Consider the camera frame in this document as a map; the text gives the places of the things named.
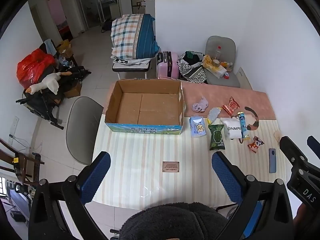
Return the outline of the green snack packet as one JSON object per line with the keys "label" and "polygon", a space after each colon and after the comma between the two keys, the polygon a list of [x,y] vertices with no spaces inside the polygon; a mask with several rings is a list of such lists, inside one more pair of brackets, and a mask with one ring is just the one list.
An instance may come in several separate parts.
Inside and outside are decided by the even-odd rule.
{"label": "green snack packet", "polygon": [[223,142],[222,130],[223,125],[221,124],[210,124],[208,128],[211,132],[209,150],[224,150],[225,144]]}

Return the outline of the orange snack packet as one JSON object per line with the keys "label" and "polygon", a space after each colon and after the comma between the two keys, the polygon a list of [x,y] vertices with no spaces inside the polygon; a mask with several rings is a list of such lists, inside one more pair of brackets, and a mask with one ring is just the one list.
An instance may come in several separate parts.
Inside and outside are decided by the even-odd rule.
{"label": "orange snack packet", "polygon": [[253,137],[253,142],[248,144],[248,148],[253,152],[257,153],[260,146],[264,145],[264,142],[257,136]]}

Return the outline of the blue tube snack pack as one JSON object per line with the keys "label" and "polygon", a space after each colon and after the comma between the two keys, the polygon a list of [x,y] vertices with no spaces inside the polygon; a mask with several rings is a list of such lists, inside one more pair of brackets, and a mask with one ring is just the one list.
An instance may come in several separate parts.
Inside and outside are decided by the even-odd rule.
{"label": "blue tube snack pack", "polygon": [[250,136],[248,133],[247,125],[246,125],[246,119],[244,112],[238,112],[238,118],[241,126],[241,133],[242,133],[242,139],[243,140],[249,140]]}

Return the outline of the white ONMAX soft pack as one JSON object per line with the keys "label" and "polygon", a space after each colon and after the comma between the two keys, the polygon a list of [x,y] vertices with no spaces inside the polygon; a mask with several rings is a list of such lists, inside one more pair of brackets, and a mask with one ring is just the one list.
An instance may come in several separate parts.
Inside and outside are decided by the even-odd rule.
{"label": "white ONMAX soft pack", "polygon": [[241,139],[240,121],[237,118],[221,118],[226,139]]}

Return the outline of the blue cartoon tissue pack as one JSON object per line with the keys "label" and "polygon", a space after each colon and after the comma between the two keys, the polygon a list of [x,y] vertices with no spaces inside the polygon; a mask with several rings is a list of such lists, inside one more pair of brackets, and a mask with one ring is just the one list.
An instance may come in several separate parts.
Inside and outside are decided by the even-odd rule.
{"label": "blue cartoon tissue pack", "polygon": [[191,136],[193,138],[202,137],[205,136],[206,133],[206,127],[204,118],[201,116],[192,116],[189,119],[190,124],[190,132]]}

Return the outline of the silver scrubber with yellow trim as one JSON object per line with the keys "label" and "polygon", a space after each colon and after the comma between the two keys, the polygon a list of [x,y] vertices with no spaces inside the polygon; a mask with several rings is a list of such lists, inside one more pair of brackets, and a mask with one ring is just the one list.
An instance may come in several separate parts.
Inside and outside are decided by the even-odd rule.
{"label": "silver scrubber with yellow trim", "polygon": [[209,114],[207,116],[207,120],[208,120],[208,124],[212,124],[217,117],[219,116],[220,112],[221,112],[221,107],[214,107],[209,111]]}

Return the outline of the red snack packet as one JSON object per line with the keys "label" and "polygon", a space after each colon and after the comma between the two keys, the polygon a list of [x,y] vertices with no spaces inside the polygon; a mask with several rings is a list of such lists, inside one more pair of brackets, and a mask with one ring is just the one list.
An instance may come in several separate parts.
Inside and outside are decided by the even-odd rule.
{"label": "red snack packet", "polygon": [[222,109],[229,115],[232,116],[233,113],[240,108],[240,105],[234,100],[231,96],[229,102],[225,105],[222,105]]}

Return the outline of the lilac soft cloth toy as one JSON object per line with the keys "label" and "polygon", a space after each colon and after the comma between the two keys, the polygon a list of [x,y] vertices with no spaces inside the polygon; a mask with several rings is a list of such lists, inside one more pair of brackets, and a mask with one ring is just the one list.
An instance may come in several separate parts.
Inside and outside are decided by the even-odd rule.
{"label": "lilac soft cloth toy", "polygon": [[193,103],[192,110],[196,113],[203,113],[207,109],[208,105],[208,100],[203,96],[199,102]]}

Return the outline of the black fuzzy hat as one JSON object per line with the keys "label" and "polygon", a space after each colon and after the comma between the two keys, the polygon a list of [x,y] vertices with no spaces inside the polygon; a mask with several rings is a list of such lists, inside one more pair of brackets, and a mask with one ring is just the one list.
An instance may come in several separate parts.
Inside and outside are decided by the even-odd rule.
{"label": "black fuzzy hat", "polygon": [[119,239],[215,239],[228,219],[202,203],[170,203],[131,216]]}

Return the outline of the small cardboard box on floor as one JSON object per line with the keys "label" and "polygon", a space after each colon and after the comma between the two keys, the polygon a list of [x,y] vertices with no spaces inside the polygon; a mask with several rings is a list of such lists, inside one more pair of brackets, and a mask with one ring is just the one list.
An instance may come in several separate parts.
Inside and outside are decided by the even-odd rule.
{"label": "small cardboard box on floor", "polygon": [[64,92],[64,95],[66,98],[73,98],[73,97],[80,96],[81,89],[82,89],[82,83],[78,81],[71,89]]}

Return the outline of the brown tape roll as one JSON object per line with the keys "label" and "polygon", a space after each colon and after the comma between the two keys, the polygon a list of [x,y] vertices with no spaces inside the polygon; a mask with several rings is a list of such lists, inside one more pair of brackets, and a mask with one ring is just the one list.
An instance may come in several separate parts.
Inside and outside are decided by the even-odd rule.
{"label": "brown tape roll", "polygon": [[220,61],[217,59],[213,59],[212,60],[212,65],[216,68],[218,68],[220,66]]}

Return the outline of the patterned black white bag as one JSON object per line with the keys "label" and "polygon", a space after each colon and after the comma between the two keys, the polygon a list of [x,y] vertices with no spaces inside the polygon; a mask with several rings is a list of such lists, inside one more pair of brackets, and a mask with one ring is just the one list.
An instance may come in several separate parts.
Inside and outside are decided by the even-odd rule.
{"label": "patterned black white bag", "polygon": [[179,78],[192,83],[206,83],[207,77],[203,67],[204,54],[186,51],[177,59]]}

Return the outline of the plastic bottle red cap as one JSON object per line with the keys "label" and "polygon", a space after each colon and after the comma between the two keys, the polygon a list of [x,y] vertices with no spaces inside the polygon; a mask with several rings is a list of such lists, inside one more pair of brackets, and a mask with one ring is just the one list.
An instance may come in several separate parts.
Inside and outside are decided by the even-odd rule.
{"label": "plastic bottle red cap", "polygon": [[219,60],[221,56],[221,46],[218,46],[215,52],[215,59]]}

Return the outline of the blue folded blanket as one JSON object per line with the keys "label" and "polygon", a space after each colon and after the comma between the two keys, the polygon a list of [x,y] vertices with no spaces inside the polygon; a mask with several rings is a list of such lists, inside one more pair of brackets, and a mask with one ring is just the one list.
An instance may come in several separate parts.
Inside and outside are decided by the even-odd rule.
{"label": "blue folded blanket", "polygon": [[159,46],[153,31],[154,20],[150,14],[143,14],[136,48],[137,59],[153,58],[159,52]]}

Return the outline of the grey chair by wall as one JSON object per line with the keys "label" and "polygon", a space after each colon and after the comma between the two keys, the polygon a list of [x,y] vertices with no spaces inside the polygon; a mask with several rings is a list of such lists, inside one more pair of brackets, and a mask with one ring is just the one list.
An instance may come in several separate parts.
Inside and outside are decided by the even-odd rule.
{"label": "grey chair by wall", "polygon": [[227,87],[240,87],[240,82],[233,72],[233,66],[235,63],[236,56],[236,45],[231,38],[221,36],[211,36],[208,38],[206,43],[205,54],[209,55],[213,60],[215,59],[215,52],[218,46],[221,46],[220,65],[226,70],[228,78],[218,78],[209,70],[204,69],[207,77],[207,83],[209,85],[219,85]]}

